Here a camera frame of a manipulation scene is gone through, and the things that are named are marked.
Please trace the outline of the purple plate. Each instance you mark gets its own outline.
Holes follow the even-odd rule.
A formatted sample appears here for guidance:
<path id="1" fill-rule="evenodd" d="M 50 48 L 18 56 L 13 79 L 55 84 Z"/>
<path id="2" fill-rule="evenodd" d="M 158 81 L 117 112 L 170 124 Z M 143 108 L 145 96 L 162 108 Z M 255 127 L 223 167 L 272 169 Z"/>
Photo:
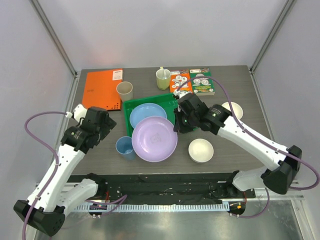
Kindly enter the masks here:
<path id="1" fill-rule="evenodd" d="M 166 118 L 151 116 L 140 121 L 133 130 L 132 146 L 142 160 L 158 163 L 169 158 L 178 144 L 174 125 Z"/>

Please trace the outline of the blue plate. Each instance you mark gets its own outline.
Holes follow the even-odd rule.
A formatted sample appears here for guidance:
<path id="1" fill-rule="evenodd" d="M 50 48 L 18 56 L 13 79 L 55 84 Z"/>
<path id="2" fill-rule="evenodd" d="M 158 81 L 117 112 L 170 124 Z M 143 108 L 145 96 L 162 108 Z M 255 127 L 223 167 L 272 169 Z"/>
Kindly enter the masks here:
<path id="1" fill-rule="evenodd" d="M 139 122 L 148 117 L 162 117 L 167 118 L 166 111 L 158 104 L 155 103 L 143 103 L 135 107 L 130 116 L 129 122 L 133 128 L 137 126 Z"/>

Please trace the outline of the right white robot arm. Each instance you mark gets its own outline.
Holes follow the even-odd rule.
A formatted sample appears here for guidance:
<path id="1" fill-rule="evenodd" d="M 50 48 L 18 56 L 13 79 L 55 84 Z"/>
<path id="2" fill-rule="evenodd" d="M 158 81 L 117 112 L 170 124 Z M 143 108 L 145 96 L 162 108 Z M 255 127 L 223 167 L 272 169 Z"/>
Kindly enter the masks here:
<path id="1" fill-rule="evenodd" d="M 175 132 L 185 134 L 195 128 L 225 138 L 257 158 L 263 167 L 233 172 L 226 184 L 226 193 L 233 198 L 252 188 L 267 187 L 269 190 L 285 195 L 296 177 L 302 150 L 293 145 L 286 147 L 276 143 L 240 120 L 222 105 L 208 107 L 196 94 L 174 91 L 177 108 L 174 109 Z"/>

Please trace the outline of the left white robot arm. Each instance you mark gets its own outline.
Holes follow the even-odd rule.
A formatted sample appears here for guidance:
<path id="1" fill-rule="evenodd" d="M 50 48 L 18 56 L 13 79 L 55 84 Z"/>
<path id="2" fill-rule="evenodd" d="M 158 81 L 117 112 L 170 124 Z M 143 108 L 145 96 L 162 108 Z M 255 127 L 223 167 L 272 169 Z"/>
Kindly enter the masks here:
<path id="1" fill-rule="evenodd" d="M 53 153 L 54 161 L 29 197 L 17 200 L 13 206 L 14 212 L 23 221 L 23 239 L 26 238 L 27 226 L 49 237 L 54 236 L 78 205 L 92 197 L 100 200 L 107 192 L 105 179 L 94 173 L 87 174 L 68 192 L 62 193 L 62 190 L 87 152 L 97 146 L 117 123 L 106 109 L 85 108 L 82 104 L 63 115 L 77 121 L 77 125 L 64 132 L 58 150 L 36 137 L 28 128 L 25 129 L 32 138 Z"/>

